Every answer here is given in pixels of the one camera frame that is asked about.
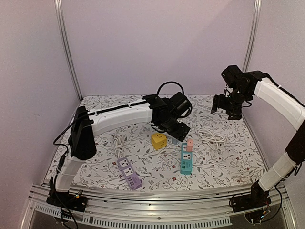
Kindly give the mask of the pink plug adapter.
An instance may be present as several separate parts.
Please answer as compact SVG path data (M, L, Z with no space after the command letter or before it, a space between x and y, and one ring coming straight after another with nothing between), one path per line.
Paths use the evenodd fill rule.
M194 142L192 139L188 139L187 140L187 145L186 145L186 151L187 152L192 152L193 150L193 145L194 145Z

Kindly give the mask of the teal power strip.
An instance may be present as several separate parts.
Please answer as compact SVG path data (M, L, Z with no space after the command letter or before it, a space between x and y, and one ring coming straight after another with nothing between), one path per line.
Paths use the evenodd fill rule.
M190 175L192 173L192 152L187 151L187 144L181 144L181 163L180 163L180 173L183 175Z

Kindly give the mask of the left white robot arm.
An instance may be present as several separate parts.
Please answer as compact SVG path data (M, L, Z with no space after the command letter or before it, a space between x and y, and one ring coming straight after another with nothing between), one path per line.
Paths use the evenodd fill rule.
M65 129L70 131L68 143L63 145L66 151L50 180L50 186L55 190L52 199L60 207L71 203L67 192L83 163L95 156L96 136L128 125L151 123L154 128L182 142L190 128L178 120L189 116L192 109L191 102L181 92L170 98L160 98L158 94L145 95L138 101L103 110L78 107L74 120Z

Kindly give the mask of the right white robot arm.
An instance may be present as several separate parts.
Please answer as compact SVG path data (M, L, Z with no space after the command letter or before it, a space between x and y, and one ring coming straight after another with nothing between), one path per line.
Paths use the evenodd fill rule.
M229 94L213 97L211 113L223 109L229 120L240 120L242 104L256 96L273 107L296 130L283 155L252 185L252 194L247 196L246 203L250 208L256 208L264 202L264 193L285 179L305 159L305 106L267 73L261 71L244 73L237 65L229 65L221 76L231 91Z

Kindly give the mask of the grey blue plug adapter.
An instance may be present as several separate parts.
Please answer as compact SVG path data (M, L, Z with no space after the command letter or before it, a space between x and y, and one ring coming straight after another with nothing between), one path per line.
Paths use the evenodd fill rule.
M179 141L179 140L177 140L177 139L175 139L175 138L173 138L173 139L172 139L172 143L173 143L174 145L177 145L177 144L179 144L179 143L180 143L180 141Z

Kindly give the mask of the yellow cube socket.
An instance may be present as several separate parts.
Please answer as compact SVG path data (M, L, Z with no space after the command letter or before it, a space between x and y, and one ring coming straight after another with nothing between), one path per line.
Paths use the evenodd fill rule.
M163 133L154 133L151 135L151 144L158 150L167 146L167 137Z

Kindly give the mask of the floral table cloth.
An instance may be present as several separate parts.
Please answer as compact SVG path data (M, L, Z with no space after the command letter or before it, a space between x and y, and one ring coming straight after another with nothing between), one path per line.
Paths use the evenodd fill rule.
M139 95L87 96L82 105L103 110L132 103ZM231 121L224 111L210 112L211 95L190 95L192 113L183 122L194 141L192 173L180 173L181 145L167 139L167 146L154 149L150 123L137 123L95 137L96 155L87 160L74 177L75 186L128 190L118 166L114 136L120 136L124 155L142 182L142 191L183 191L251 184L267 171L248 127L243 120Z

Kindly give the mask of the purple power strip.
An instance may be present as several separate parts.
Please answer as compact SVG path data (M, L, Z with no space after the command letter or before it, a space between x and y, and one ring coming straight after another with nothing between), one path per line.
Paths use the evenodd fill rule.
M118 166L127 181L127 184L131 190L137 190L142 187L142 182L133 169L130 161L126 157L122 157L117 161Z

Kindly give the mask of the aluminium front rail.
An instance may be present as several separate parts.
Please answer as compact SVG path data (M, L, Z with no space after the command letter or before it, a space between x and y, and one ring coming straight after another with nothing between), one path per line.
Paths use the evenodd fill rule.
M188 191L140 192L85 189L84 212L73 218L47 204L47 185L33 185L21 222L23 229L296 229L298 224L283 185L270 191L271 204L261 222L250 219L262 208L234 212L231 197L249 193L249 185Z

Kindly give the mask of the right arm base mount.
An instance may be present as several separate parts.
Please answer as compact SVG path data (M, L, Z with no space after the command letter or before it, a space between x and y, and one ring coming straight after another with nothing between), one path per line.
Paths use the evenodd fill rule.
M271 198L269 192L269 190L264 191L258 183L254 183L250 188L249 194L233 195L229 200L229 206L236 213L270 205Z

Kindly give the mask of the right aluminium frame post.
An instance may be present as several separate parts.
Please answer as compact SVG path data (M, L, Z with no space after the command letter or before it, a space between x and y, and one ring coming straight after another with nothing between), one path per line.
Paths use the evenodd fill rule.
M259 26L261 7L262 7L262 0L255 0L251 28L250 28L250 35L249 35L249 39L248 39L247 49L245 52L243 66L242 66L243 72L247 72L248 68L250 66L251 57L252 57L252 54L254 51L257 30L258 30L258 26Z

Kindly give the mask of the aluminium frame post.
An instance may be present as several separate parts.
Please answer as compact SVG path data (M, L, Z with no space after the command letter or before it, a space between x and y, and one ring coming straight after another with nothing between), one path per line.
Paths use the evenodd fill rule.
M57 16L57 22L58 22L58 26L59 26L59 32L60 32L60 36L61 36L61 42L62 42L68 70L70 73L72 85L74 87L78 100L81 102L83 100L83 95L81 93L81 87L80 87L80 84L79 84L79 81L77 78L77 74L76 74L76 70L74 67L74 63L73 63L68 34L67 34L67 30L66 30L66 25L65 25L62 1L55 0L54 5L55 5L56 16Z
M243 72L247 72L248 68L250 66L251 57L252 57L252 54L254 51L257 30L258 30L258 26L259 26L261 7L262 7L262 0L255 0L251 28L250 28L250 35L249 35L249 39L248 39L247 49L245 52L243 66L242 66Z

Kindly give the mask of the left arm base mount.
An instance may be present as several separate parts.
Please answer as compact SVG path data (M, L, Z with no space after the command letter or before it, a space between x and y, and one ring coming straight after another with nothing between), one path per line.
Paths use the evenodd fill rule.
M73 211L85 212L88 198L83 195L82 191L72 194L70 192L51 190L46 203L57 207L68 208Z

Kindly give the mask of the left aluminium frame post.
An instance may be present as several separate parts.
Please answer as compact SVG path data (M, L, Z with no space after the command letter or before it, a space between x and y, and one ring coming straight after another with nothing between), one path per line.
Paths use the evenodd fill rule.
M72 85L74 87L78 100L81 102L83 100L83 95L81 93L81 87L80 87L80 84L79 84L79 81L77 78L77 74L76 74L76 70L74 67L74 63L73 63L68 34L67 34L67 30L66 30L66 25L65 25L62 1L55 0L54 5L55 5L56 16L57 16L57 22L58 22L58 26L59 26L59 32L60 32L60 36L61 36L61 42L62 42L68 70L70 73Z

